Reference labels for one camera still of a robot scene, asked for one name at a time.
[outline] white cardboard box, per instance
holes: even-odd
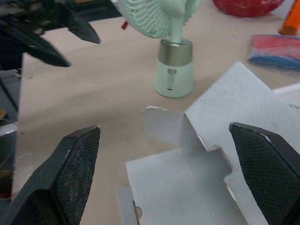
[[[150,106],[144,114],[146,133],[178,148],[127,162],[141,225],[267,225],[228,128],[261,127],[299,153],[300,117],[277,94],[237,62],[185,112]]]

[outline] textured rubber pad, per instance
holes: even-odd
[[[231,123],[240,166],[270,225],[300,224],[300,155],[279,135]]]

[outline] orange object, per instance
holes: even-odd
[[[283,35],[298,35],[300,28],[300,0],[295,0],[295,3],[285,20],[279,33]]]

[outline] fan base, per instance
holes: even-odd
[[[154,80],[155,91],[169,98],[180,98],[190,93],[194,73],[192,60],[191,41],[182,40],[181,44],[173,44],[168,40],[161,40]]]

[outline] cardboard flap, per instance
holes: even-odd
[[[225,181],[250,225],[267,224],[243,179],[230,122],[281,135],[300,153],[300,117],[241,62],[235,63],[195,101],[186,115],[207,150],[220,146],[232,164]]]
[[[184,113],[148,106],[144,112],[145,133],[154,139],[179,145]]]

